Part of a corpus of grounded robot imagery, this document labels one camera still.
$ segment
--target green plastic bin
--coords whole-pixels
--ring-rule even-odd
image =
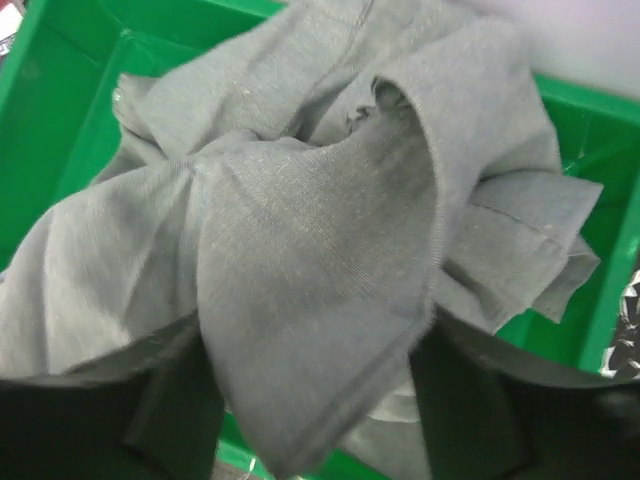
[[[47,207],[83,188],[115,152],[111,94],[120,72],[162,75],[280,8],[269,0],[32,0],[0,76],[0,268]],[[640,105],[549,78],[538,85],[566,172],[605,186],[583,230],[602,264],[561,325],[526,313],[500,336],[597,371],[640,244]],[[231,416],[218,458],[266,476]],[[308,478],[384,477],[336,453]]]

